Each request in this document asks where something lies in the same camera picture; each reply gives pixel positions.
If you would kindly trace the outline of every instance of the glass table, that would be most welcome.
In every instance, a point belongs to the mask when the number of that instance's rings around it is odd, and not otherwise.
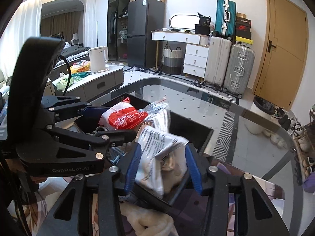
[[[283,128],[237,105],[237,101],[232,102],[229,98],[220,98],[215,93],[162,77],[127,84],[91,103],[103,105],[124,93],[148,102],[167,98],[172,112],[212,128],[214,131],[207,143],[205,155],[213,155],[282,187],[285,193],[282,219],[291,235],[303,233],[310,221],[300,228],[303,211],[300,163],[294,142]],[[284,139],[286,148],[280,149],[273,145],[262,133],[250,133],[247,129],[249,124],[278,134]]]

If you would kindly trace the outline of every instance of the white kettle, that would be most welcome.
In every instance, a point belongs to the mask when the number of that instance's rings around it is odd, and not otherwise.
[[[107,46],[99,46],[89,49],[91,72],[99,72],[105,70],[106,62],[108,61]]]

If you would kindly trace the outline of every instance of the desk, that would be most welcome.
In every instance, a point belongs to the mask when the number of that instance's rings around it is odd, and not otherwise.
[[[203,78],[208,59],[207,47],[209,36],[183,32],[152,31],[152,40],[157,41],[155,69],[158,68],[159,41],[174,41],[187,43],[184,60],[184,73]]]

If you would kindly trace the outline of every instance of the curtain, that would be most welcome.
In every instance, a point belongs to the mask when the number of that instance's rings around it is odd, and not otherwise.
[[[21,3],[0,39],[0,70],[7,79],[13,74],[19,52],[31,36],[40,36],[43,0]]]
[[[81,11],[72,11],[42,19],[41,36],[63,32],[66,42],[71,43],[72,35],[78,32],[80,16]]]
[[[97,47],[97,26],[95,16],[96,0],[86,0],[84,47]]]

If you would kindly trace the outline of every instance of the red plastic bag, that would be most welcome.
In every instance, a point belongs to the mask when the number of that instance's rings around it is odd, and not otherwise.
[[[109,130],[130,130],[141,124],[147,116],[147,112],[138,112],[130,104],[130,98],[126,98],[103,113],[99,124]]]

